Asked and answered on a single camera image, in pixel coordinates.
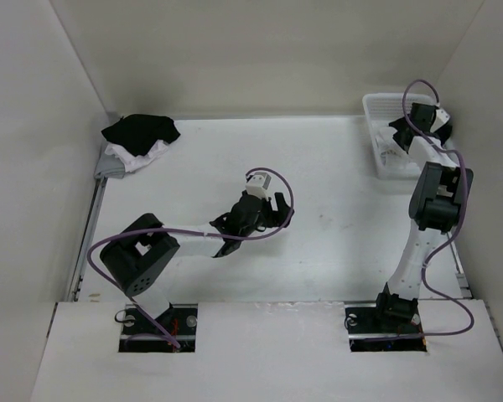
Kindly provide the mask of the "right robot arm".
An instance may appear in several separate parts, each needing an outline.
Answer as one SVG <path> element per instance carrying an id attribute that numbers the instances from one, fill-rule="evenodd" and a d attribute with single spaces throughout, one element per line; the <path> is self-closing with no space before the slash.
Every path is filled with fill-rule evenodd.
<path id="1" fill-rule="evenodd" d="M 404 117 L 391 126 L 394 142 L 420 168 L 410 199 L 407 243 L 392 276 L 376 298 L 374 325 L 385 332 L 414 323 L 421 287 L 428 287 L 431 260 L 461 230 L 474 179 L 462 155 L 448 150 L 449 116 L 438 104 L 402 103 Z"/>

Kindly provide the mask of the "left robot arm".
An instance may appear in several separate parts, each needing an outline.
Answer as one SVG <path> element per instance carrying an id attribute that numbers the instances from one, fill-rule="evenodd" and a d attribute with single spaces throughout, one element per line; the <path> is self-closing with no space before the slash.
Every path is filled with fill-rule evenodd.
<path id="1" fill-rule="evenodd" d="M 110 241 L 101 251 L 102 264 L 113 280 L 144 311 L 143 324 L 152 333 L 167 331 L 173 305 L 163 295 L 162 273 L 172 260 L 190 257 L 219 259 L 237 251 L 245 238 L 265 229 L 290 224 L 293 209 L 282 193 L 269 197 L 244 191 L 231 210 L 197 229 L 182 227 L 178 233 L 147 232 Z"/>

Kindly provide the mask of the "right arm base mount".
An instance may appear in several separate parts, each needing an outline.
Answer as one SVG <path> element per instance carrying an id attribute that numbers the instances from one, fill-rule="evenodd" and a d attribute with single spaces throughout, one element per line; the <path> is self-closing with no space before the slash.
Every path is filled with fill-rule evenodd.
<path id="1" fill-rule="evenodd" d="M 369 303 L 347 305 L 344 325 L 354 353 L 427 352 L 424 338 L 397 339 L 422 332 L 419 321 L 416 325 L 399 318 L 377 318 L 376 307 Z"/>

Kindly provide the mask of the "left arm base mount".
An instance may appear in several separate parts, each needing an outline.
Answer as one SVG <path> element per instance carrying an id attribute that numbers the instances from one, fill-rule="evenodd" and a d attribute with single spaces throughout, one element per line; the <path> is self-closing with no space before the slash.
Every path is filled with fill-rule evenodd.
<path id="1" fill-rule="evenodd" d="M 172 337 L 179 343 L 175 347 L 163 333 L 155 327 L 133 305 L 118 311 L 114 322 L 121 326 L 120 353 L 193 353 L 198 328 L 198 306 L 172 306 L 157 319 Z"/>

